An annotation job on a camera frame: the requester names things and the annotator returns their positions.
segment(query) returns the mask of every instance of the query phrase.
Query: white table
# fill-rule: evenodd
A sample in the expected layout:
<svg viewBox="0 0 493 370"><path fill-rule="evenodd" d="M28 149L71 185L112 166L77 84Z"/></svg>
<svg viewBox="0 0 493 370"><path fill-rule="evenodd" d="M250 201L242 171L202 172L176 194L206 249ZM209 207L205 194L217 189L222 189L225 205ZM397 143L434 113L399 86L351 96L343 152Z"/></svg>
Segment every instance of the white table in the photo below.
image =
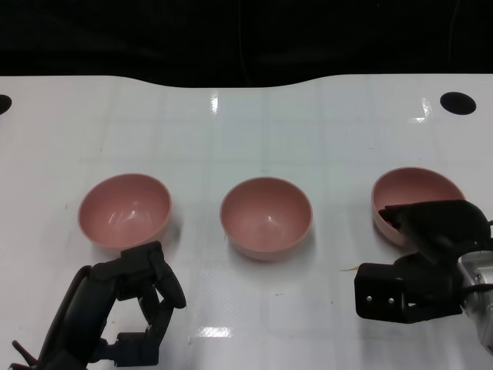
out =
<svg viewBox="0 0 493 370"><path fill-rule="evenodd" d="M443 93L478 104L443 110ZM374 232L373 182L402 166L450 177L493 217L493 76L335 76L271 89L177 89L116 77L2 77L0 358L37 355L77 270L107 261L77 225L84 194L117 173L148 173L175 205L165 255L185 291L158 368L172 370L490 368L465 315L416 325L360 319L355 271L399 251ZM313 245L275 264L227 246L223 196L282 177L314 209ZM104 337L143 331L135 300ZM112 368L110 362L90 369Z"/></svg>

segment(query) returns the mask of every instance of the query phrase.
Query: pink bowl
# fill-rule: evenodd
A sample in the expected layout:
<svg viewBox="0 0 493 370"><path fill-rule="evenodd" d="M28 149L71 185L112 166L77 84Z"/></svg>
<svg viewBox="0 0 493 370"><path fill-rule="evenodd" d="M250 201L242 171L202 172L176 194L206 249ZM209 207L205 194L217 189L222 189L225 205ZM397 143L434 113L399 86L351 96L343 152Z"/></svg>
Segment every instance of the pink bowl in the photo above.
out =
<svg viewBox="0 0 493 370"><path fill-rule="evenodd" d="M232 244L258 260L285 257L310 231L311 204L285 180L257 177L236 185L224 198L221 224Z"/></svg>
<svg viewBox="0 0 493 370"><path fill-rule="evenodd" d="M171 196L151 176L126 173L93 187L79 208L79 226L96 245L121 251L159 240L171 214Z"/></svg>
<svg viewBox="0 0 493 370"><path fill-rule="evenodd" d="M413 204L433 200L465 199L460 189L447 177L431 170L403 167L382 175L371 191L371 206L375 225L392 243L405 245L405 238L378 213L385 206Z"/></svg>

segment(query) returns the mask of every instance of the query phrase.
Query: bowl rim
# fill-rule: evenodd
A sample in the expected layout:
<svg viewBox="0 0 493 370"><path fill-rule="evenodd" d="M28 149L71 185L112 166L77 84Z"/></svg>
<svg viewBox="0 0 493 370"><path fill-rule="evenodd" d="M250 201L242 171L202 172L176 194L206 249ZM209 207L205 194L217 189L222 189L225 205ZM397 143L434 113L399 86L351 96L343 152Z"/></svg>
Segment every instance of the bowl rim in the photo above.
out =
<svg viewBox="0 0 493 370"><path fill-rule="evenodd" d="M371 208L373 209L373 211L376 213L376 217L378 217L379 219L381 219L383 222L385 222L386 225L389 226L389 228L391 228L392 230L394 230L395 232L397 233L401 233L399 230L393 228L391 225L389 225L385 220L384 218L378 213L378 209L377 209L377 205L375 204L375 189L378 185L378 183L380 183L380 181L386 177L387 175L390 175L391 173L393 172L397 172L397 171L402 171L402 170L420 170L420 171L424 171L424 172L429 172L429 173L433 173L434 175L438 175L439 177L445 179L446 181L448 181L449 183L451 183L455 189L458 190L458 192L460 193L460 195L462 196L462 199L465 200L465 196L464 196L464 193L462 193L462 190L460 187L457 186L457 184L450 180L448 177L446 177L445 175L442 175L441 173L437 172L437 171L433 171L433 170L430 170L428 168L423 168L423 167L414 167L414 166L404 166L404 167L398 167L398 168L394 168L393 170L389 170L387 171L386 173L384 173L383 175L381 175L380 177L378 177L378 179L375 181L375 183L373 184L373 187L371 189Z"/></svg>
<svg viewBox="0 0 493 370"><path fill-rule="evenodd" d="M82 210L82 206L84 205L84 203L87 201L87 198L89 195L91 195L91 193L97 188L97 187L100 187L101 185L103 185L104 183L110 181L110 180L114 180L115 178L118 178L118 177L129 177L129 176L137 176L137 177L147 177L151 180L154 180L155 182L157 182L165 191L167 197L168 197L168 200L169 200L169 209L168 209L168 213L166 215L166 217L164 218L164 221L160 224L160 226L158 228L156 228L155 231L153 231L152 234L150 234L147 238L145 239L142 239L142 240L139 240L138 242L135 242L135 243L131 243L131 244L125 244L123 246L116 246L116 245L108 245L108 244L104 244L104 243L100 243L96 240L94 240L93 238L91 238L87 233L86 231L84 230L84 228L82 227L81 225L81 222L80 222L80 219L81 219L81 210ZM119 175L115 175L115 176L111 176L111 177L108 177L107 179L104 179L103 181L97 183L95 186L93 186L88 192L87 194L84 196L84 198L82 198L82 201L80 202L80 205L79 205L79 211L77 212L77 223L79 224L79 229L81 230L81 232L84 234L85 237L87 237L89 239L89 241L91 241L93 244L95 245L98 245L100 247L103 247L103 248L106 248L106 249L110 249L110 250L119 250L119 251L123 251L125 249L129 249L131 247L134 247L134 246L138 246L140 244L144 244L145 242L147 242L149 240L150 237L152 237L153 235L155 235L156 233L158 233L160 230L162 230L166 224L168 223L169 221L169 217L171 216L171 211L173 209L173 200L171 198L171 193L169 192L168 188L164 185L164 183L162 183L161 181L159 181L158 179L156 179L155 177L153 176L150 176L150 175L146 175L144 173L121 173Z"/></svg>
<svg viewBox="0 0 493 370"><path fill-rule="evenodd" d="M293 243L287 245L286 247L282 247L282 248L277 248L277 249L274 249L274 250L271 250L271 251L262 251L262 250L258 250L258 249L255 249L255 248L251 248L251 247L248 247L242 243L240 243L236 238L232 237L230 235L230 233L228 233L226 227L224 226L224 222L223 222L223 206L224 206L224 203L226 202L226 199L228 198L228 196L237 188L237 187L240 187L241 185L245 184L245 183L249 183L250 181L257 181L257 180L276 180L276 181L280 181L280 182L283 182L283 183L286 183L288 185L291 185L292 187L294 187L296 190L298 190L304 197L304 199L308 202L308 207L310 208L310 221L308 222L308 226L307 226L307 229L303 232L303 234L297 238ZM310 199L307 197L307 195L304 193L304 191L302 191L298 186L296 186L295 184L291 183L290 181L287 181L285 179L281 179L279 177L271 177L271 176L261 176L261 177L252 177L251 179L247 179L247 180L244 180L240 183L238 183L237 185L235 185L234 187L232 187L230 189L230 191L228 191L226 193L226 195L224 196L223 198L223 201L221 202L221 207L219 209L219 218L220 218L220 221L221 221L221 226L223 227L223 230L224 230L224 233L226 234L226 236L228 236L228 238L230 240L232 240L235 244L239 245L240 247L244 248L244 249L247 249L249 251L254 251L256 253L259 253L259 254L272 254L272 253L278 253L280 251L288 251L289 249L292 249L293 247L295 247L298 243L300 243L307 235L308 233L310 232L310 229L311 229L311 225L313 223L313 219L314 219L314 210L311 206L311 202L310 202Z"/></svg>

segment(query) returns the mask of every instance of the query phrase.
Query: black hole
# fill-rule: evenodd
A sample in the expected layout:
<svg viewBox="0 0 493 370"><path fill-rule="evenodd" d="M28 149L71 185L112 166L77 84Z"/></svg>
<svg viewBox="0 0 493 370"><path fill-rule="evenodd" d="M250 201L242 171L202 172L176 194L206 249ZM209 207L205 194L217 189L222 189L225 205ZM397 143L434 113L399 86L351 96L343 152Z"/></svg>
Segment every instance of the black hole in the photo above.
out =
<svg viewBox="0 0 493 370"><path fill-rule="evenodd" d="M0 115L7 112L12 105L12 99L6 95L0 95Z"/></svg>
<svg viewBox="0 0 493 370"><path fill-rule="evenodd" d="M440 104L448 112L462 116L476 110L476 102L462 92L447 92L440 98Z"/></svg>

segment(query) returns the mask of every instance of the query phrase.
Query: cable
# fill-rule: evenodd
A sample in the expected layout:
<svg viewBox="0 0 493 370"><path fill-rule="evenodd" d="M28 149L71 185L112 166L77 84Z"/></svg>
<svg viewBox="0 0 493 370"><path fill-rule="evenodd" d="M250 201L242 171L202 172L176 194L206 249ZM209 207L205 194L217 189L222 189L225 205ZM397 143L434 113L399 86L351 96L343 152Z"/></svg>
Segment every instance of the cable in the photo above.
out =
<svg viewBox="0 0 493 370"><path fill-rule="evenodd" d="M243 70L243 77L245 78L248 87L253 87L250 78L248 77L247 67L245 65L245 58L243 57L243 41L241 37L241 0L238 0L238 48L240 50L240 62L241 69Z"/></svg>
<svg viewBox="0 0 493 370"><path fill-rule="evenodd" d="M448 27L448 62L452 63L452 52L454 48L454 27L455 20L457 19L457 14L459 8L461 7L461 0L455 0L454 12L452 13L452 18L450 20L450 25Z"/></svg>

